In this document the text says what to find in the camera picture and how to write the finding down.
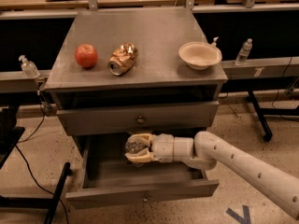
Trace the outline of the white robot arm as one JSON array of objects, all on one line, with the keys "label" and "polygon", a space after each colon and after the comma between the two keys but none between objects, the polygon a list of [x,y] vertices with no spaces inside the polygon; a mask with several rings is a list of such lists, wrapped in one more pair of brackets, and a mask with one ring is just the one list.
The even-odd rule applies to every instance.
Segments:
[{"label": "white robot arm", "polygon": [[218,162],[241,176],[291,217],[299,218],[299,178],[232,146],[217,135],[201,131],[193,138],[171,134],[133,134],[125,143],[125,156],[135,164],[182,162],[211,170]]}]

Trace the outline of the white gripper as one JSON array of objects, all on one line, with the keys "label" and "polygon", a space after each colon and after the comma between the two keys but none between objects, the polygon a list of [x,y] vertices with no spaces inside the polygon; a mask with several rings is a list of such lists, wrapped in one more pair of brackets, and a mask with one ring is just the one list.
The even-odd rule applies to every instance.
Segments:
[{"label": "white gripper", "polygon": [[137,133],[131,135],[128,142],[142,145],[151,144],[151,152],[148,148],[137,153],[127,152],[125,157],[132,163],[172,162],[174,160],[174,136],[171,134]]}]

